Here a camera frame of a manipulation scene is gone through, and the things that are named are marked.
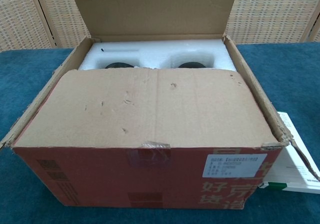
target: white foam insert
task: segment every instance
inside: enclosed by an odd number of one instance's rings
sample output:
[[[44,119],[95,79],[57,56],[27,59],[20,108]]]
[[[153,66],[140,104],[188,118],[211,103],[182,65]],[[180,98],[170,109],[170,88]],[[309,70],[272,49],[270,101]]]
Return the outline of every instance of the white foam insert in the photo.
[[[236,71],[222,40],[95,43],[79,70],[103,69],[115,62],[153,69],[199,62],[207,68]]]

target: open cardboard box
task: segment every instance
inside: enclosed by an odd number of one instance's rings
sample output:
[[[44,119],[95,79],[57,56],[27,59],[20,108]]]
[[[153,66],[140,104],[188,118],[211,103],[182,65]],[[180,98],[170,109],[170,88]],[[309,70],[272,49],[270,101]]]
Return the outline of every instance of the open cardboard box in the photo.
[[[1,143],[65,205],[243,208],[295,142],[224,35],[234,0],[75,1],[92,38]],[[237,72],[77,70],[94,42],[182,39],[222,39]]]

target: wicker screen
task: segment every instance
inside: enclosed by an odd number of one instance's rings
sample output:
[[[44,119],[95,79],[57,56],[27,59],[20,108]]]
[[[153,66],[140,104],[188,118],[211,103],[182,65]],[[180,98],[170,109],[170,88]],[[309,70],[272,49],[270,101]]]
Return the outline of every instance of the wicker screen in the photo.
[[[74,0],[39,0],[58,47],[75,47],[90,36]]]
[[[226,33],[237,44],[299,42],[319,0],[235,0]]]
[[[235,0],[226,33],[237,43],[304,41],[319,0]],[[89,36],[74,0],[40,0],[59,47]]]
[[[51,48],[40,14],[34,0],[0,0],[0,51]]]
[[[320,31],[319,31],[318,34],[315,36],[314,41],[320,42]]]

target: black speaker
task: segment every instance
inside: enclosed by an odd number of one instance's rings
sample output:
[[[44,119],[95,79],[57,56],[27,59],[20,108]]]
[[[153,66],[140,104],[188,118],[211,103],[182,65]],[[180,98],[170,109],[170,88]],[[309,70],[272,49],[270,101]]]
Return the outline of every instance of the black speaker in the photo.
[[[133,68],[133,66],[122,62],[116,62],[105,67],[105,69],[109,68]]]
[[[199,69],[199,68],[206,68],[206,67],[199,62],[187,62],[180,65],[179,68]]]

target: teal carpet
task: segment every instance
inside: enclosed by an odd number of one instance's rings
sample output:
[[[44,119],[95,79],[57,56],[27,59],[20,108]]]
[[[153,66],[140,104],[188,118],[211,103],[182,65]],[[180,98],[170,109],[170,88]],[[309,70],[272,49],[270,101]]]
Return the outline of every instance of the teal carpet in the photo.
[[[240,45],[274,106],[320,166],[320,43]],[[70,49],[0,53],[0,138]],[[244,210],[65,207],[8,148],[0,152],[0,223],[320,223],[320,196],[258,189]]]

